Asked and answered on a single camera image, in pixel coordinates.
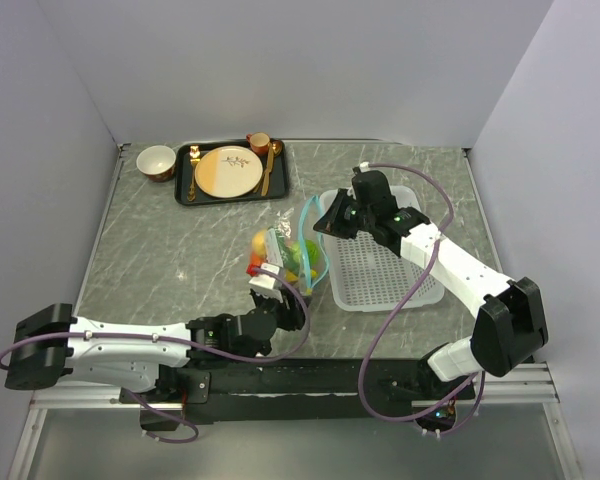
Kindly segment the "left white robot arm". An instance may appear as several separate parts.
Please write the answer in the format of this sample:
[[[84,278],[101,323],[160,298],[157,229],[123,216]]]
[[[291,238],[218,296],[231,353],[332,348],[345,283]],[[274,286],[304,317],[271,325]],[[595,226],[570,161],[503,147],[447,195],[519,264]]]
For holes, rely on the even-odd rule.
[[[191,363],[271,363],[280,330],[307,334],[308,300],[295,289],[250,293],[254,307],[165,325],[113,324],[75,316],[69,304],[50,305],[20,321],[11,347],[0,354],[10,390],[35,391],[62,378],[108,384],[164,402],[178,390],[168,369]]]

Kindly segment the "orange toy pumpkin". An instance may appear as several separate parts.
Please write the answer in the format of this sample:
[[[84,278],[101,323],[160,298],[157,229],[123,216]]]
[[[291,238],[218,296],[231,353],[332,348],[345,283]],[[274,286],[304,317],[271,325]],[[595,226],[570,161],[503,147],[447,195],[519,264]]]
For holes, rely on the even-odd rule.
[[[259,269],[263,263],[264,263],[264,259],[261,256],[259,256],[258,254],[256,254],[255,252],[252,252],[250,255],[249,264],[247,266],[246,273],[250,276],[256,275],[257,274],[256,270]]]

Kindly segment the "yellow toy potato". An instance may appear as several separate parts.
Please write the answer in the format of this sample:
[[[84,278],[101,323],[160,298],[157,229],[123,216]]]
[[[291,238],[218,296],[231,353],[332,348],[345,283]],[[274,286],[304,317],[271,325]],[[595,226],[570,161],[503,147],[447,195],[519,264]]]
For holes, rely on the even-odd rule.
[[[266,254],[267,254],[266,236],[267,236],[267,231],[261,230],[261,231],[257,232],[252,237],[252,240],[251,240],[252,252],[262,258],[265,258]]]

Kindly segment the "green toy fruit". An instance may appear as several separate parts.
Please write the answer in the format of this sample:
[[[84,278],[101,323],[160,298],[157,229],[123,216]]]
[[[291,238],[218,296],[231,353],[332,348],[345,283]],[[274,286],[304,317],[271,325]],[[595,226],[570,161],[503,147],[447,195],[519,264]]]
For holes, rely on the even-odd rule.
[[[307,260],[311,268],[316,267],[321,259],[319,247],[311,240],[305,240],[303,244],[296,241],[291,245],[290,250],[296,263],[301,264]]]

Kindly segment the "yellow toy banana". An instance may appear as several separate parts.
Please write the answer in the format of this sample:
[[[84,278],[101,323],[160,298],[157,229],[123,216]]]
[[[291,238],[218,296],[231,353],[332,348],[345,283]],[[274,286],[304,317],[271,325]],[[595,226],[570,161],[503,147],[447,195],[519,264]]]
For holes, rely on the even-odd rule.
[[[310,273],[311,273],[311,280],[312,280],[312,282],[316,283],[317,282],[316,278],[318,277],[317,272],[315,270],[311,270]],[[289,283],[291,283],[291,284],[294,284],[294,283],[298,282],[298,276],[295,275],[292,271],[286,271],[285,272],[285,278],[286,278],[286,281],[289,282]]]

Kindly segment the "clear zip top bag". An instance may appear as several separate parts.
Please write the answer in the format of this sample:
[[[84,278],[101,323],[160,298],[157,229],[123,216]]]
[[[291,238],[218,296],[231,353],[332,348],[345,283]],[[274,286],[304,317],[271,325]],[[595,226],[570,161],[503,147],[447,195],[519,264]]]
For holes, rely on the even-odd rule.
[[[324,213],[319,197],[313,195],[257,232],[251,240],[247,274],[255,277],[257,268],[276,265],[301,295],[311,296],[330,268],[322,234],[314,230]]]

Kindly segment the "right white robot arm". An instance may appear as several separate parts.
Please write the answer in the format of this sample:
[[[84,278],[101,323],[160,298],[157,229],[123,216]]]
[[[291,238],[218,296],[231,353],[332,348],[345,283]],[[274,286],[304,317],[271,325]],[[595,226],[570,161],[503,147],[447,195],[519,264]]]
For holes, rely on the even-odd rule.
[[[448,239],[414,207],[401,207],[386,176],[356,170],[351,189],[338,190],[314,229],[339,239],[360,232],[427,271],[475,318],[473,333],[432,352],[417,375],[419,390],[440,398],[453,380],[485,371],[503,377],[549,339],[541,292],[527,277],[515,281]]]

